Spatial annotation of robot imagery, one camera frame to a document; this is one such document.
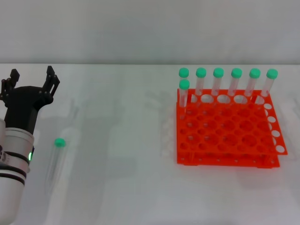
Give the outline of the orange test tube rack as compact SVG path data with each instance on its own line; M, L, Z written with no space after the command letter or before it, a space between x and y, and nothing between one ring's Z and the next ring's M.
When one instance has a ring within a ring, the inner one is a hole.
M243 90L212 96L203 90L200 99L190 89L187 106L176 107L176 159L181 165L279 167L287 148L270 96L261 104L255 90L243 101Z

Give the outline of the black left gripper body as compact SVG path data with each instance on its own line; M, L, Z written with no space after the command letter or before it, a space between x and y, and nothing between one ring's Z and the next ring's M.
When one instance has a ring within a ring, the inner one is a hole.
M33 134L39 110L52 102L51 89L34 86L12 89L4 94L6 128L18 128Z

